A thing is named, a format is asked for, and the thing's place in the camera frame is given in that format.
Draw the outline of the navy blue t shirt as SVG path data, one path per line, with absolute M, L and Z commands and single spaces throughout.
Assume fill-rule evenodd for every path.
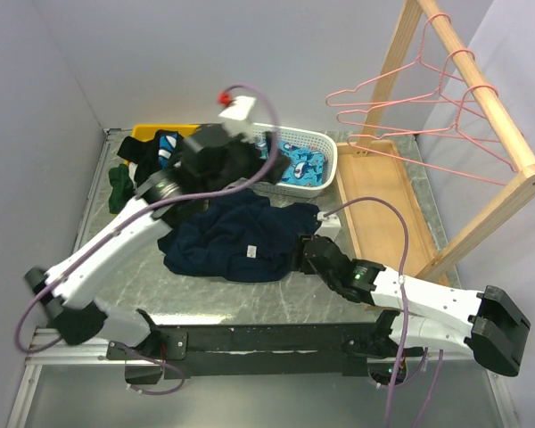
M 300 235 L 318 229 L 318 206 L 276 207 L 245 189 L 210 206 L 157 241 L 163 264 L 182 276 L 221 277 L 238 283 L 278 281 L 292 271 Z

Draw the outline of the pink wire hanger front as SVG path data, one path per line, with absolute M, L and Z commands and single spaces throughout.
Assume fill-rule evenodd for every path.
M 481 155 L 487 162 L 502 164 L 512 176 L 525 170 L 535 171 L 535 155 L 530 147 L 524 145 L 524 137 L 513 121 L 508 118 L 498 119 L 487 109 L 486 102 L 501 105 L 494 86 L 473 85 L 460 96 L 451 95 L 448 92 L 450 88 L 450 84 L 438 84 L 431 92 L 421 95 L 395 100 L 382 95 L 376 101 L 355 103 L 334 103 L 329 95 L 326 104 L 341 110 L 336 118 L 342 124 L 361 127 L 358 133 L 347 139 L 347 146 L 358 155 L 382 155 L 500 186 L 506 186 L 507 182 L 474 174 L 473 169 L 466 164 Z M 384 110 L 406 104 L 412 108 L 430 104 L 434 113 L 444 115 L 445 126 L 414 130 L 387 127 L 381 123 Z M 385 144 L 406 136 L 417 141 L 418 149 L 423 155 L 421 160 L 383 150 Z

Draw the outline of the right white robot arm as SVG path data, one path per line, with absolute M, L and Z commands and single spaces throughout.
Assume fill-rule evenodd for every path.
M 498 375 L 520 372 L 531 323 L 499 287 L 462 290 L 400 276 L 383 264 L 350 259 L 319 235 L 298 237 L 292 266 L 318 276 L 345 300 L 387 309 L 387 325 L 372 335 L 385 356 L 404 344 L 462 353 Z

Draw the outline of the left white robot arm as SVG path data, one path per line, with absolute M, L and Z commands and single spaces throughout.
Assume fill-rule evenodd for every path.
M 239 193 L 259 181 L 277 182 L 288 160 L 279 149 L 281 129 L 232 134 L 226 124 L 205 124 L 189 136 L 163 131 L 154 142 L 155 170 L 101 232 L 66 260 L 32 267 L 24 281 L 59 340 L 77 346 L 94 338 L 121 342 L 139 358 L 153 356 L 158 327 L 141 309 L 99 300 L 103 282 L 145 245 L 186 222 L 211 198 Z

